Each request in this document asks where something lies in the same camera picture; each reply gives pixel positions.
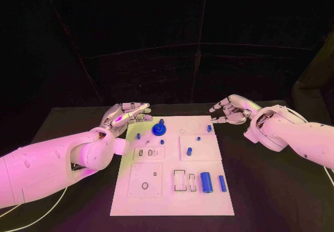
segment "white robotic arm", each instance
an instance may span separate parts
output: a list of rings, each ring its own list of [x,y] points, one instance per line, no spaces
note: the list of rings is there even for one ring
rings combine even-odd
[[[116,138],[128,124],[151,121],[148,103],[123,103],[106,111],[90,131],[31,144],[0,158],[0,208],[34,201],[102,170],[128,141]]]
[[[213,118],[213,123],[242,124],[249,118],[243,135],[253,143],[260,142],[273,151],[289,145],[301,157],[334,169],[334,127],[306,122],[285,106],[262,108],[237,95],[224,98],[208,111],[220,108],[226,116]]]

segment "black tablecloth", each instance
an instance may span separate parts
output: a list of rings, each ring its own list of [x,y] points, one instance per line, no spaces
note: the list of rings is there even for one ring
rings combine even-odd
[[[283,101],[257,104],[285,105]],[[211,104],[152,105],[151,115],[208,115],[210,107]],[[33,143],[90,130],[106,110],[108,107],[53,108]],[[243,137],[246,128],[247,123],[214,125],[234,216],[111,217],[121,162],[115,155],[109,166],[67,188],[53,211],[24,231],[334,231],[334,188],[322,166],[301,158],[289,147],[278,153],[253,144]],[[1,217],[0,231],[33,222],[60,194],[62,191],[23,204]]]

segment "robotic hand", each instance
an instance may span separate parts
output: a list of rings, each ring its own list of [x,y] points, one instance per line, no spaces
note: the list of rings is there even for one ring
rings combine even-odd
[[[18,148],[0,158],[0,208],[34,201],[102,170],[128,141],[128,124],[151,121],[148,103],[115,104],[90,131]]]
[[[223,108],[223,117],[213,123],[242,124],[250,119],[244,137],[273,151],[290,146],[298,155],[334,169],[334,127],[308,122],[289,108],[280,105],[262,108],[239,95],[230,95],[211,108]]]

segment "circular hole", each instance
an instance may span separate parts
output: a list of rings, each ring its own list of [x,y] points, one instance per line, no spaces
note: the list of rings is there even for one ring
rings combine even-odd
[[[141,188],[142,188],[142,189],[146,189],[146,188],[148,188],[148,183],[146,183],[146,182],[144,182],[144,183],[141,184]]]

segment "dark background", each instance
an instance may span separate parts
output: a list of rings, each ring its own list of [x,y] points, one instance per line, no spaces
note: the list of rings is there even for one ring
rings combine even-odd
[[[1,154],[30,143],[53,107],[217,102],[231,93],[293,107],[290,88],[334,22],[329,0],[24,0],[3,10]]]

